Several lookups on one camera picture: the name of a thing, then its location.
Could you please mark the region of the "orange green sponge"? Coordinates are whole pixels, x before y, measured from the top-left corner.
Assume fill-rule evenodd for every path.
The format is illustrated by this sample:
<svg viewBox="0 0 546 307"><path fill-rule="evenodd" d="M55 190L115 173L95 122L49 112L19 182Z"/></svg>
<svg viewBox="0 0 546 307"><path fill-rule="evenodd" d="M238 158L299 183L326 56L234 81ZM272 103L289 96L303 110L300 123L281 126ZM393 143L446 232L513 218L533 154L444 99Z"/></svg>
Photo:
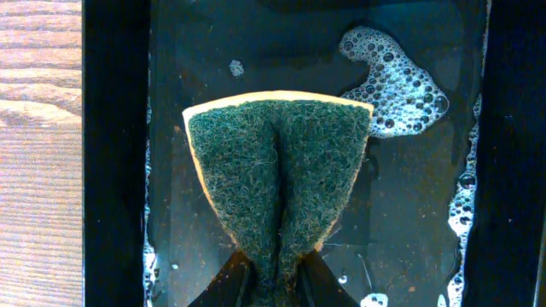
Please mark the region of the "orange green sponge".
<svg viewBox="0 0 546 307"><path fill-rule="evenodd" d="M296 305L298 267L349 202L373 111L367 102L294 90L183 111L203 192L255 269L251 306Z"/></svg>

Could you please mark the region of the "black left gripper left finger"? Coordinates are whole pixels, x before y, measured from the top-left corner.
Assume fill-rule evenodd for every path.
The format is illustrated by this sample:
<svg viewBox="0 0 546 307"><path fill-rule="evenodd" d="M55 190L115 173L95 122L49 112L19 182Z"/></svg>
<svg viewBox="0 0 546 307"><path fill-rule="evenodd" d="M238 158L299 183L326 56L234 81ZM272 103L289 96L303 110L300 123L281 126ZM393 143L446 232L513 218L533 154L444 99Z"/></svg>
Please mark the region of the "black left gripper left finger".
<svg viewBox="0 0 546 307"><path fill-rule="evenodd" d="M251 283L252 262L236 250L189 307L246 307Z"/></svg>

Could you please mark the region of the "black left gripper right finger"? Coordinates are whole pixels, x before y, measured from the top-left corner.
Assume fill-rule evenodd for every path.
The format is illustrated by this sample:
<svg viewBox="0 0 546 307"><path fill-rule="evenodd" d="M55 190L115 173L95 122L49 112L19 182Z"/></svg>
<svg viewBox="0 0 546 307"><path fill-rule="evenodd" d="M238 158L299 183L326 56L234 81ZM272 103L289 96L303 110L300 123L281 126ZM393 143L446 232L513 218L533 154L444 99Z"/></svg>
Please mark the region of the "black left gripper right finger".
<svg viewBox="0 0 546 307"><path fill-rule="evenodd" d="M298 265L298 301L300 307L359 307L316 251Z"/></svg>

